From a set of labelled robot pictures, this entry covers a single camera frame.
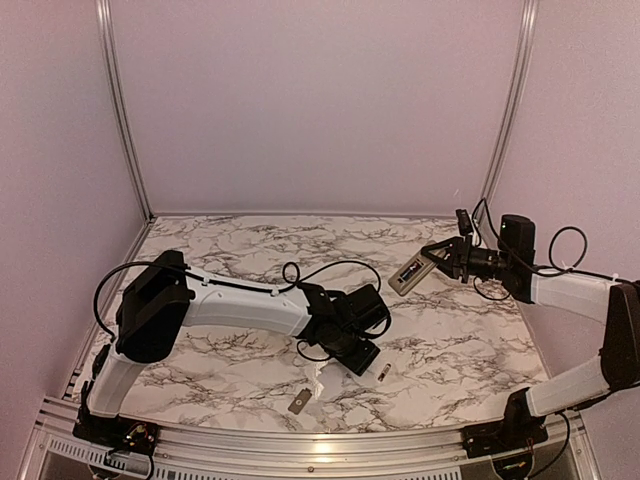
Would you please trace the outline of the gold black battery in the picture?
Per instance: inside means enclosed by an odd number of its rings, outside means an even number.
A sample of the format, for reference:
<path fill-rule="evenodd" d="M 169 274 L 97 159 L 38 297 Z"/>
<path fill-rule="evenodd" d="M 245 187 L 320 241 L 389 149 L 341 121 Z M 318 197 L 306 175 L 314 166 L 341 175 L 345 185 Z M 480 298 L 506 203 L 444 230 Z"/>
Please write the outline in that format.
<path fill-rule="evenodd" d="M 377 380 L 378 380 L 378 381 L 380 381 L 380 382 L 382 382 L 382 381 L 385 379 L 385 377 L 388 375 L 388 373 L 389 373 L 389 371 L 390 371 L 390 370 L 391 370 L 391 364 L 390 364 L 390 363 L 387 363 L 387 364 L 383 367 L 382 371 L 380 372 L 380 374 L 379 374 L 379 376 L 378 376 Z"/>

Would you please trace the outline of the grey remote control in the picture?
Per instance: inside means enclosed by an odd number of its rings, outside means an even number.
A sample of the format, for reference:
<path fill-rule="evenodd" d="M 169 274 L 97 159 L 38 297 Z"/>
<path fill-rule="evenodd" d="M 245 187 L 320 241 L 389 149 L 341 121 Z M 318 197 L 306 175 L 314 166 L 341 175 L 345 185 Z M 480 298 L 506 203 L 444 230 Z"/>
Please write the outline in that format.
<path fill-rule="evenodd" d="M 434 268 L 436 264 L 421 255 L 413 255 L 388 280 L 388 285 L 401 297 L 406 296 Z"/>

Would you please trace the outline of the grey battery cover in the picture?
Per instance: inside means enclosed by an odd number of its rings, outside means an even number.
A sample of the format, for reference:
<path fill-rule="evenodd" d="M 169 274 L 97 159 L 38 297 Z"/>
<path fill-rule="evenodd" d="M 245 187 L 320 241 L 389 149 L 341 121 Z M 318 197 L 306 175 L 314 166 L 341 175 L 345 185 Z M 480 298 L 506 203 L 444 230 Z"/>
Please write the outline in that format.
<path fill-rule="evenodd" d="M 301 390 L 288 406 L 288 411 L 299 415 L 311 398 L 312 392 L 308 388 Z"/>

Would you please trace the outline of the purple battery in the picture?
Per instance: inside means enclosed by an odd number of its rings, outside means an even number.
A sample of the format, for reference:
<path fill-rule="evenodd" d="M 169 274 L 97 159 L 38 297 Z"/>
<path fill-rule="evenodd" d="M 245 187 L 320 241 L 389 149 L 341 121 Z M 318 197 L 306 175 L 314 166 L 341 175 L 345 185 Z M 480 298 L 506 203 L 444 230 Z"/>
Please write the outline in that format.
<path fill-rule="evenodd" d="M 418 264 L 411 265 L 407 268 L 407 270 L 402 274 L 402 278 L 404 281 L 408 281 L 418 270 L 420 266 Z"/>

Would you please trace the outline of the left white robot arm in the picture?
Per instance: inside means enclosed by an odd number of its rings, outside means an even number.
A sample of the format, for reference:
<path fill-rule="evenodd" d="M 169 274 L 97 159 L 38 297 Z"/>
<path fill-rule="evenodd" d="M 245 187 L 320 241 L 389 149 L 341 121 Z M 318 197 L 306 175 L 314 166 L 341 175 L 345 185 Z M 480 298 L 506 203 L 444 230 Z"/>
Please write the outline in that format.
<path fill-rule="evenodd" d="M 125 397 L 146 366 L 169 356 L 183 328 L 279 333 L 320 347 L 327 359 L 360 376 L 379 353 L 375 339 L 392 322 L 379 284 L 345 293 L 301 275 L 282 286 L 232 280 L 189 266 L 177 250 L 137 265 L 142 271 L 124 289 L 117 328 L 82 391 L 86 426 L 106 445 L 125 438 L 126 423 L 119 416 Z"/>

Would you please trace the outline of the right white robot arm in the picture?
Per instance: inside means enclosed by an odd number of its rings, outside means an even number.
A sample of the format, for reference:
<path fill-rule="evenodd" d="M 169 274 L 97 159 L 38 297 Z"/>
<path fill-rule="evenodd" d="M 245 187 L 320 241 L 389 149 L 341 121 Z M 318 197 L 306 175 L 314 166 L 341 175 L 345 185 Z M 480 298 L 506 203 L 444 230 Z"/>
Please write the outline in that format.
<path fill-rule="evenodd" d="M 549 414 L 588 408 L 610 395 L 639 385 L 639 284 L 568 268 L 535 265 L 535 225 L 527 217 L 506 214 L 494 250 L 473 245 L 471 220 L 457 213 L 459 235 L 424 246 L 420 253 L 451 279 L 493 279 L 516 301 L 557 308 L 602 320 L 603 345 L 585 363 L 544 383 L 510 395 L 495 438 L 515 448 Z"/>

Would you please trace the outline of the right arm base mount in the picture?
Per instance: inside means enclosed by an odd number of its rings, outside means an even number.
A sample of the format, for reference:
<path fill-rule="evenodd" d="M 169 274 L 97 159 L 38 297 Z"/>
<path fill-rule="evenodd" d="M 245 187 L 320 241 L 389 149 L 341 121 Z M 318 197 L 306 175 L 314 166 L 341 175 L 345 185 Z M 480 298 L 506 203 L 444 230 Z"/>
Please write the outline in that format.
<path fill-rule="evenodd" d="M 478 458 L 532 447 L 547 441 L 543 419 L 523 422 L 499 420 L 462 429 L 462 445 L 469 458 Z"/>

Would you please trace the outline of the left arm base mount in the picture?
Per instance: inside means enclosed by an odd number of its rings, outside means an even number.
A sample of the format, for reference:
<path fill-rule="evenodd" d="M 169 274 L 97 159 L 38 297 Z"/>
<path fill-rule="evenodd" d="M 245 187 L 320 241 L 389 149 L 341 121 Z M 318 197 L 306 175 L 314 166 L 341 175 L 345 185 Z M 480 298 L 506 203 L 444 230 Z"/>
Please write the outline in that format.
<path fill-rule="evenodd" d="M 149 421 L 116 416 L 89 415 L 78 419 L 73 427 L 76 438 L 108 447 L 110 450 L 152 455 L 156 448 L 159 425 Z"/>

